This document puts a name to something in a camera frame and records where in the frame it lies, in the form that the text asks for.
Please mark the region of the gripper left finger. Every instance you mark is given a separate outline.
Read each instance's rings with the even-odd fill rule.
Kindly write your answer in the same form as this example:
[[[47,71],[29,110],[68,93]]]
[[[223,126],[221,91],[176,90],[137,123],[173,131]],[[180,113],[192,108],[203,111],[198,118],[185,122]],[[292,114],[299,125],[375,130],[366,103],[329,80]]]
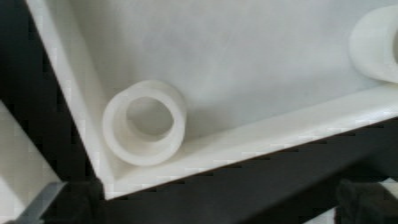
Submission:
[[[15,224],[45,224],[45,214],[50,211],[64,187],[64,182],[52,182],[47,185],[15,220]]]

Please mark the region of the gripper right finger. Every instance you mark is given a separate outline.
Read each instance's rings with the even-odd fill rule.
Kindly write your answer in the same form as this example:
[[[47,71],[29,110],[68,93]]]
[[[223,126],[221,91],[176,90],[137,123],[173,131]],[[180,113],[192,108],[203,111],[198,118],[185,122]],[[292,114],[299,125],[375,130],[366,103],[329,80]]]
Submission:
[[[398,224],[398,183],[343,180],[336,199],[334,224]]]

